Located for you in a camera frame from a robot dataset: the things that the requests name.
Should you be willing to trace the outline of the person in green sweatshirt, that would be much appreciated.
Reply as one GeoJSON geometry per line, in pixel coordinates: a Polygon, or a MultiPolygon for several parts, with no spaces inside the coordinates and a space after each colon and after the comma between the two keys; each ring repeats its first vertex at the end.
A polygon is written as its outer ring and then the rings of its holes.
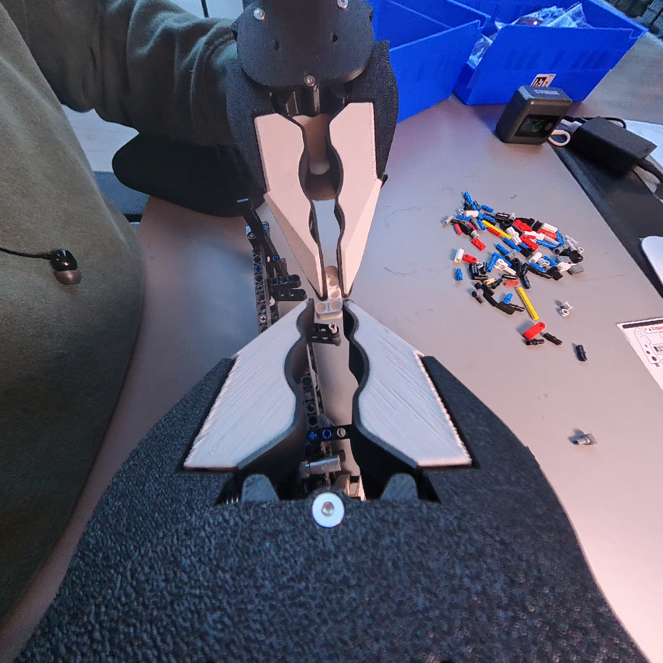
{"type": "Polygon", "coordinates": [[[70,520],[112,417],[143,303],[135,233],[99,191],[45,77],[83,45],[55,2],[1,2],[1,246],[67,249],[82,282],[1,253],[1,621],[70,520]]]}

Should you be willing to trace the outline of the person's left forearm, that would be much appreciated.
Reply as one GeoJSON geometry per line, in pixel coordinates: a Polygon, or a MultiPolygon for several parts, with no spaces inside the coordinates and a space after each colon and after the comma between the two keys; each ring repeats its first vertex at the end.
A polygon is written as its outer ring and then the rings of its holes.
{"type": "Polygon", "coordinates": [[[2,1],[58,101],[141,133],[230,145],[228,21],[168,1],[2,1]]]}

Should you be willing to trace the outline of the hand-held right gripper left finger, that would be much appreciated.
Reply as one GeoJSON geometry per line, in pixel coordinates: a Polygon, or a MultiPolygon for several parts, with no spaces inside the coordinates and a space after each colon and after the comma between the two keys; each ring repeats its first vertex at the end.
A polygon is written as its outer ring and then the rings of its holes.
{"type": "Polygon", "coordinates": [[[305,300],[234,355],[184,468],[242,471],[296,430],[313,317],[313,301],[305,300]]]}

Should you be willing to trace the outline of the white printed sticker sheet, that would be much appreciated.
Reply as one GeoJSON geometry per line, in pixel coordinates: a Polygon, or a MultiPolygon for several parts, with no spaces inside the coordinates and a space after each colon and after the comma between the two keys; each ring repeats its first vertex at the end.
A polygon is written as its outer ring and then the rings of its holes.
{"type": "Polygon", "coordinates": [[[623,322],[617,327],[662,388],[662,319],[623,322]]]}

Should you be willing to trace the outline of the clear plastic parts bags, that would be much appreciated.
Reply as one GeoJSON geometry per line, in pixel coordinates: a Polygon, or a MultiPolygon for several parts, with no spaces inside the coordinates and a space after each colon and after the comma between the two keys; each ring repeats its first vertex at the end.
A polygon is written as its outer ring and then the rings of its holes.
{"type": "MultiPolygon", "coordinates": [[[[565,9],[552,5],[544,7],[537,11],[531,12],[526,15],[518,17],[512,21],[511,25],[520,25],[526,27],[563,27],[563,28],[586,28],[589,23],[586,21],[586,16],[581,3],[576,3],[573,6],[565,9]]],[[[468,64],[472,68],[476,68],[485,56],[488,48],[493,44],[499,31],[507,25],[505,22],[494,21],[493,26],[488,26],[485,31],[477,40],[473,50],[469,56],[468,64]]]]}

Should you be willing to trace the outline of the white spotted brick truck model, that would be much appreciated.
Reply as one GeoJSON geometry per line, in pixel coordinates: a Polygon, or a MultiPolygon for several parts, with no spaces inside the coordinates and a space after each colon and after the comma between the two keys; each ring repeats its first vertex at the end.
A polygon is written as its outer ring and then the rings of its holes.
{"type": "MultiPolygon", "coordinates": [[[[280,319],[279,303],[297,304],[307,299],[298,275],[290,274],[286,259],[270,238],[269,224],[262,222],[250,199],[237,205],[246,221],[246,234],[252,246],[254,292],[259,333],[280,319]]],[[[324,410],[314,351],[318,345],[341,344],[339,319],[320,320],[317,315],[306,346],[306,366],[298,382],[303,405],[304,459],[294,478],[287,479],[281,491],[296,498],[306,497],[322,487],[336,487],[347,497],[366,498],[361,472],[352,464],[350,425],[336,425],[324,410]]]]}

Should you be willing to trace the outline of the black power adapter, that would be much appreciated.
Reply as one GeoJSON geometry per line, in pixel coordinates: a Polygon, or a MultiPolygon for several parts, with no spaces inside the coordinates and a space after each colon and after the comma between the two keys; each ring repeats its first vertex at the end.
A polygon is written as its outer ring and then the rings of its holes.
{"type": "Polygon", "coordinates": [[[572,153],[617,176],[640,166],[656,145],[604,117],[585,120],[566,145],[572,153]]]}

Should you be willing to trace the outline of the blue plastic bin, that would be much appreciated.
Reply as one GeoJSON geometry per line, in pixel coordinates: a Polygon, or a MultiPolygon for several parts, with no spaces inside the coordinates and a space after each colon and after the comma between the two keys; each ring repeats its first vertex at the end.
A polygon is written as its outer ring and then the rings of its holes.
{"type": "Polygon", "coordinates": [[[389,42],[398,121],[447,99],[489,16],[467,1],[370,1],[377,40],[389,42]]]}
{"type": "Polygon", "coordinates": [[[453,88],[467,105],[505,104],[522,85],[559,87],[574,102],[588,96],[647,29],[609,5],[582,1],[586,28],[513,25],[521,16],[575,1],[464,1],[505,23],[475,66],[463,66],[453,88]]]}

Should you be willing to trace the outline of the white book stand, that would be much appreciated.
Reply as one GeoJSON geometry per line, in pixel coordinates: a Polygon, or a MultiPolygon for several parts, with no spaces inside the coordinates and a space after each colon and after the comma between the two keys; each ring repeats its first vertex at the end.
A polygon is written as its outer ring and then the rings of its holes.
{"type": "Polygon", "coordinates": [[[662,292],[662,237],[648,236],[641,239],[641,251],[653,273],[654,282],[662,292]]]}

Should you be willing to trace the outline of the black clip-on microphone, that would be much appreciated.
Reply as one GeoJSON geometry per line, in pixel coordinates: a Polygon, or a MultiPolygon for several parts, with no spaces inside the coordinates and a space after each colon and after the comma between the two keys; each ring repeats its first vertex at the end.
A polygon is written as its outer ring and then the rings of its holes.
{"type": "Polygon", "coordinates": [[[50,254],[49,262],[54,270],[56,280],[62,285],[77,285],[81,281],[78,262],[73,254],[59,249],[50,254]]]}

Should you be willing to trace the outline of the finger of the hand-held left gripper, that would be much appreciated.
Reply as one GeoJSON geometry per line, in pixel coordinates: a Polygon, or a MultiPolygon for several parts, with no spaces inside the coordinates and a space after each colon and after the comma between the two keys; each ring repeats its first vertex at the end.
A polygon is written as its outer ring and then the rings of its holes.
{"type": "Polygon", "coordinates": [[[280,114],[254,119],[267,192],[265,201],[277,220],[304,275],[320,300],[327,299],[324,260],[319,240],[311,232],[317,222],[304,191],[308,150],[304,129],[280,114]]]}
{"type": "Polygon", "coordinates": [[[336,216],[341,233],[337,266],[344,297],[352,291],[365,252],[382,179],[377,174],[373,102],[353,102],[329,124],[329,144],[339,165],[336,216]]]}

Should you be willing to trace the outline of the pale flat object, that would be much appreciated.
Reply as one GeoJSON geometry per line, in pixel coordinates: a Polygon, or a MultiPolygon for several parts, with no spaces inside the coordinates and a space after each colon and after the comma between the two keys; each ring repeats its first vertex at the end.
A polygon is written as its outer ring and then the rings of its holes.
{"type": "Polygon", "coordinates": [[[634,120],[625,122],[628,131],[655,144],[655,151],[662,150],[662,124],[634,120]]]}

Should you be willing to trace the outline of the pile of small brick parts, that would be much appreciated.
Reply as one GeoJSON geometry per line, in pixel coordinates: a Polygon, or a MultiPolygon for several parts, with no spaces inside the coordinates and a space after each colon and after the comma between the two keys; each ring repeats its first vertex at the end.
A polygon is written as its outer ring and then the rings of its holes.
{"type": "Polygon", "coordinates": [[[519,336],[526,346],[562,346],[562,339],[547,330],[530,291],[532,279],[558,282],[583,273],[585,250],[575,238],[550,223],[496,211],[467,191],[460,207],[440,223],[452,229],[458,243],[451,252],[456,284],[467,286],[480,305],[523,316],[519,336]]]}

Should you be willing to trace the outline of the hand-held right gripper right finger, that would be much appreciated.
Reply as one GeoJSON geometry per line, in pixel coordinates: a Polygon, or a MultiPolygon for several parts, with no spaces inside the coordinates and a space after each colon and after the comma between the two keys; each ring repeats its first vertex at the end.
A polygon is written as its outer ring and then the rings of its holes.
{"type": "Polygon", "coordinates": [[[351,300],[344,302],[344,332],[358,382],[355,429],[413,470],[471,465],[423,354],[351,300]]]}

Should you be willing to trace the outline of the grey desk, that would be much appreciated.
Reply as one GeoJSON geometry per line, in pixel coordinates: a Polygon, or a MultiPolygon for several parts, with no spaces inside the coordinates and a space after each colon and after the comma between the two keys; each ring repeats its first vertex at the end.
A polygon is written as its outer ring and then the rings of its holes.
{"type": "Polygon", "coordinates": [[[432,358],[474,468],[311,501],[178,468],[222,360],[131,453],[16,662],[645,662],[535,457],[432,358]]]}

